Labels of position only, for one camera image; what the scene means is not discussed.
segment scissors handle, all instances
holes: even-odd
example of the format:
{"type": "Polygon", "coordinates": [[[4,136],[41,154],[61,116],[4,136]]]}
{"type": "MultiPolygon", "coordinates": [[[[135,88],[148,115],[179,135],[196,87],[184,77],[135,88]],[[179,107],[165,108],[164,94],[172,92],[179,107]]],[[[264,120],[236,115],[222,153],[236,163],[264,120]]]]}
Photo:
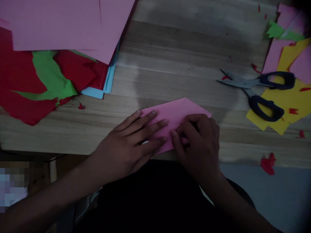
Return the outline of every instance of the scissors handle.
{"type": "Polygon", "coordinates": [[[295,85],[295,75],[293,73],[276,71],[267,74],[263,74],[259,77],[259,80],[263,84],[270,85],[270,89],[288,90],[292,89],[295,85]],[[284,79],[284,84],[274,83],[269,81],[270,76],[280,76],[284,79]]]}
{"type": "Polygon", "coordinates": [[[274,104],[271,100],[266,100],[258,95],[253,95],[248,99],[250,108],[265,121],[275,122],[281,119],[284,115],[284,110],[274,104]],[[258,104],[262,104],[265,107],[272,110],[273,115],[268,116],[261,110],[258,104]]]}

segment light blue paper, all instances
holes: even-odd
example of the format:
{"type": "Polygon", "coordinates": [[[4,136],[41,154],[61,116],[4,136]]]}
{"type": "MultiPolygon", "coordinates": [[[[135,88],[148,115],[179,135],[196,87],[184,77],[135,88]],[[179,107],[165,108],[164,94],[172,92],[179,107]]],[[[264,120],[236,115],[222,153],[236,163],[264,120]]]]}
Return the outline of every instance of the light blue paper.
{"type": "Polygon", "coordinates": [[[88,95],[88,96],[91,96],[91,97],[95,97],[95,98],[98,98],[98,99],[103,99],[104,93],[107,93],[107,94],[111,93],[113,77],[114,77],[114,71],[116,69],[116,63],[117,63],[117,58],[118,58],[119,46],[120,46],[120,42],[117,45],[116,52],[113,55],[112,60],[111,60],[111,64],[110,64],[110,66],[108,68],[104,89],[103,90],[99,90],[99,89],[96,89],[96,88],[93,88],[93,87],[87,87],[86,89],[81,91],[82,94],[88,95]]]}

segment green paper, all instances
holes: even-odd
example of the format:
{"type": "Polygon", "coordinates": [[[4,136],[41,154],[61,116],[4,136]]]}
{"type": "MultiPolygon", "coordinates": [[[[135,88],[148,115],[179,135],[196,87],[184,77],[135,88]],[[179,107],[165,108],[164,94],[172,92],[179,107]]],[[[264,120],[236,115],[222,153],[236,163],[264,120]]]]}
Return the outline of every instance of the green paper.
{"type": "Polygon", "coordinates": [[[32,52],[32,62],[36,69],[37,76],[45,85],[47,91],[42,94],[29,92],[19,92],[21,96],[30,100],[53,100],[58,98],[58,101],[67,97],[77,95],[77,92],[69,79],[66,79],[61,73],[57,63],[53,60],[56,51],[44,50],[32,52]]]}
{"type": "Polygon", "coordinates": [[[75,53],[75,54],[78,54],[78,55],[80,55],[80,56],[82,56],[82,57],[88,58],[88,59],[90,59],[90,60],[92,60],[92,61],[98,63],[98,61],[97,61],[96,59],[94,59],[94,58],[92,58],[92,57],[89,57],[88,55],[85,55],[85,54],[83,54],[83,53],[81,53],[81,52],[79,52],[79,51],[77,51],[77,50],[70,50],[70,51],[72,51],[72,52],[75,53]]]}
{"type": "MultiPolygon", "coordinates": [[[[271,27],[267,31],[267,34],[269,35],[269,38],[273,38],[273,37],[279,38],[285,32],[285,29],[282,28],[277,23],[274,23],[273,21],[270,21],[269,24],[271,25],[271,27]]],[[[281,39],[288,39],[288,40],[293,40],[293,41],[297,42],[297,41],[304,40],[305,37],[303,35],[299,34],[299,33],[295,33],[293,31],[290,31],[287,34],[287,36],[285,36],[285,37],[283,37],[281,39]]]]}

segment wood grain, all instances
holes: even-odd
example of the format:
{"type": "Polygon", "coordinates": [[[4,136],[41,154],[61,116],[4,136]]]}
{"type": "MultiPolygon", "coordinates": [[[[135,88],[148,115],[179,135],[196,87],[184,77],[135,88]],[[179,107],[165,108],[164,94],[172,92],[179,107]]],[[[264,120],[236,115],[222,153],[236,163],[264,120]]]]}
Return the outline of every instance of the wood grain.
{"type": "MultiPolygon", "coordinates": [[[[121,45],[112,94],[104,100],[76,97],[34,127],[0,109],[2,148],[90,154],[135,110],[187,97],[220,125],[222,162],[258,165],[273,151],[277,166],[310,168],[311,139],[296,138],[300,129],[311,131],[310,116],[290,125],[283,136],[272,129],[263,132],[245,117],[245,94],[216,82],[223,77],[220,68],[256,78],[250,65],[263,67],[270,42],[263,35],[279,2],[140,0],[121,45]],[[85,110],[78,109],[79,102],[85,110]]],[[[156,158],[175,159],[173,152],[156,158]]]]}

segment pink paper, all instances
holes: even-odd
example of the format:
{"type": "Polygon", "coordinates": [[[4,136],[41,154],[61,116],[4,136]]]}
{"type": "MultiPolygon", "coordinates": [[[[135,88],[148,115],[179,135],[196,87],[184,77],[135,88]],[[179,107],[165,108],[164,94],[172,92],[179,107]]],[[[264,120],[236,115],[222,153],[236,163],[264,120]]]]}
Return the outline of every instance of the pink paper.
{"type": "Polygon", "coordinates": [[[97,49],[101,46],[99,0],[1,0],[14,50],[97,49]]]}
{"type": "Polygon", "coordinates": [[[0,28],[11,31],[11,25],[8,21],[0,18],[0,28]]]}
{"type": "Polygon", "coordinates": [[[311,44],[292,63],[289,70],[305,84],[311,84],[311,44]]]}
{"type": "Polygon", "coordinates": [[[81,53],[109,64],[128,20],[135,0],[100,0],[102,45],[81,53]]]}
{"type": "Polygon", "coordinates": [[[205,114],[208,117],[211,117],[212,114],[206,111],[204,108],[199,105],[193,103],[187,98],[175,100],[172,102],[168,102],[162,105],[146,108],[143,110],[142,117],[148,114],[149,112],[157,110],[158,115],[152,121],[150,121],[147,126],[153,125],[156,122],[168,119],[168,125],[163,129],[156,132],[152,137],[148,138],[149,141],[158,139],[160,137],[166,137],[167,142],[161,147],[161,150],[158,153],[163,153],[168,150],[172,150],[173,144],[170,136],[170,130],[175,130],[178,128],[183,121],[183,119],[190,114],[205,114]]]}
{"type": "MultiPolygon", "coordinates": [[[[280,4],[278,12],[280,13],[280,16],[278,18],[278,25],[286,29],[293,21],[293,19],[295,18],[295,16],[298,14],[299,11],[294,7],[280,4]]],[[[304,15],[301,15],[299,19],[296,20],[291,30],[303,34],[304,28],[305,28],[304,15]]],[[[265,65],[262,69],[262,73],[270,73],[277,71],[283,47],[289,46],[290,43],[294,42],[295,41],[293,40],[278,40],[276,38],[273,38],[269,53],[265,61],[265,65]]]]}

